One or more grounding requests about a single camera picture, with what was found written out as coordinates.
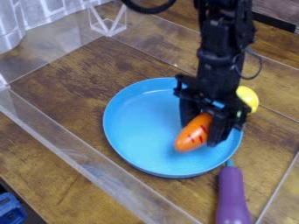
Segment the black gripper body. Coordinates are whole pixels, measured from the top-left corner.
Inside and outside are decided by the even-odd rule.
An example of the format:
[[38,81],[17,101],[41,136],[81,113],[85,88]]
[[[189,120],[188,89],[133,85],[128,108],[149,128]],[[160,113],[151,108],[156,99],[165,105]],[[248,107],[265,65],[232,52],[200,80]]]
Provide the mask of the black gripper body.
[[236,117],[232,129],[241,130],[249,106],[239,99],[236,90],[241,78],[245,53],[243,51],[217,55],[199,51],[199,69],[195,76],[176,74],[177,81],[173,95],[179,99],[196,102],[201,113],[224,112]]

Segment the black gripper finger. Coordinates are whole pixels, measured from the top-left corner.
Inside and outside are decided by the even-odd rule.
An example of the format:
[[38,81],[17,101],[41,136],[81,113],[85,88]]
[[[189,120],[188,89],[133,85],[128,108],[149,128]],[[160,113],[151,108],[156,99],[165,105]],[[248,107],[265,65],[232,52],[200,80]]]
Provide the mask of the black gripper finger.
[[201,106],[195,101],[180,99],[179,107],[181,126],[185,126],[201,114]]
[[227,140],[229,132],[236,125],[236,117],[224,112],[211,113],[207,145],[213,147]]

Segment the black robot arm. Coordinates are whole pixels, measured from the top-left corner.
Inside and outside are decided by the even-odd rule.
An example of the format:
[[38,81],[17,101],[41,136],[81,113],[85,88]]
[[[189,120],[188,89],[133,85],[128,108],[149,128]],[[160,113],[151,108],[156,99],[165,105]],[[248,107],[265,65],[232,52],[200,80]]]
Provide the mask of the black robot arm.
[[195,76],[177,74],[181,125],[211,115],[207,145],[215,146],[232,129],[244,127],[249,106],[237,97],[245,51],[255,41],[252,0],[193,0],[199,11],[200,48]]

